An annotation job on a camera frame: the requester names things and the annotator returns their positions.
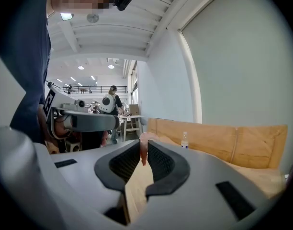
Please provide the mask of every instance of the ceiling light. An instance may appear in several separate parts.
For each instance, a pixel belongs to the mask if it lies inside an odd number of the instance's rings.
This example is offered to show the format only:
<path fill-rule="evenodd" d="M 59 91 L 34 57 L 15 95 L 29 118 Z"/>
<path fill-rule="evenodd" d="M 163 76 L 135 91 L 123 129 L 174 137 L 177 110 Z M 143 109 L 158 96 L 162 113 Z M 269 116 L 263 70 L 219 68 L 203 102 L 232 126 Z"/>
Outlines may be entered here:
<path fill-rule="evenodd" d="M 72 14 L 71 13 L 60 13 L 61 18 L 63 21 L 71 20 Z"/>

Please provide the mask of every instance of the wooden table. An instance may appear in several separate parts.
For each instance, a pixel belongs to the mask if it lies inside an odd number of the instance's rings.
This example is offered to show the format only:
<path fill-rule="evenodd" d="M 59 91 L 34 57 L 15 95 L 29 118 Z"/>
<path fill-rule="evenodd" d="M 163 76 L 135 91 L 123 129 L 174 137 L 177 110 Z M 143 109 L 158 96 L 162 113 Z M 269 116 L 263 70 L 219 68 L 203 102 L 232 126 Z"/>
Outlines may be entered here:
<path fill-rule="evenodd" d="M 124 137 L 123 137 L 123 141 L 126 141 L 126 132 L 127 131 L 139 131 L 140 132 L 140 135 L 142 134 L 142 126 L 141 126 L 141 118 L 142 117 L 143 116 L 141 116 L 141 115 L 127 116 L 127 117 L 120 116 L 119 117 L 119 119 L 124 120 L 124 134 L 123 134 Z M 138 120 L 138 126 L 139 126 L 138 128 L 133 128 L 133 126 L 132 126 L 132 128 L 126 128 L 126 126 L 127 126 L 127 119 L 132 119 L 132 118 L 137 118 L 137 120 Z"/>
<path fill-rule="evenodd" d="M 180 146 L 168 137 L 160 137 L 160 141 Z M 279 170 L 250 169 L 230 163 L 227 163 L 227 165 L 252 181 L 268 198 L 278 194 L 285 188 L 285 178 Z M 146 163 L 146 166 L 142 166 L 140 161 L 125 186 L 127 208 L 131 222 L 135 221 L 139 214 L 147 207 L 146 188 L 153 183 L 153 173 L 150 165 Z"/>
<path fill-rule="evenodd" d="M 86 90 L 86 89 L 80 89 L 80 91 L 81 91 L 82 94 L 85 94 L 88 90 Z"/>

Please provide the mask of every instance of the ceiling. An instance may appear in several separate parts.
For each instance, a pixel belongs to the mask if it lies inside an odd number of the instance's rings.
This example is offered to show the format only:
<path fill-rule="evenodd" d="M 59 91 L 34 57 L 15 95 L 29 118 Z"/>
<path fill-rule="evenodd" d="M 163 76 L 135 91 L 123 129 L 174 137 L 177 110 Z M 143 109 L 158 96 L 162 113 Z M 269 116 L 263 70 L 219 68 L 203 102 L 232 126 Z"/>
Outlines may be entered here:
<path fill-rule="evenodd" d="M 53 14 L 48 24 L 52 46 L 48 79 L 90 76 L 95 71 L 122 75 L 123 66 L 108 71 L 105 58 L 145 60 L 151 38 L 173 1 L 132 0 L 125 11 L 104 10 L 96 23 L 88 22 L 87 15 L 63 21 L 60 13 Z M 79 72 L 79 65 L 86 71 Z"/>

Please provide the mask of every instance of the cardboard box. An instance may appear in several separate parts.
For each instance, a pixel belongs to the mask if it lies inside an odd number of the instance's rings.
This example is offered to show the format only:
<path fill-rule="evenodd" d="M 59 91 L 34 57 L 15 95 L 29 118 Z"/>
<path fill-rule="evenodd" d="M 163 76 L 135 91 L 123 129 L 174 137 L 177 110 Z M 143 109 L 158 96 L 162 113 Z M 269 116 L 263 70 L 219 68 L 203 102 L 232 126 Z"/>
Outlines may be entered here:
<path fill-rule="evenodd" d="M 134 115 L 140 115 L 139 112 L 139 105 L 129 105 L 129 111 L 131 112 L 131 114 Z"/>

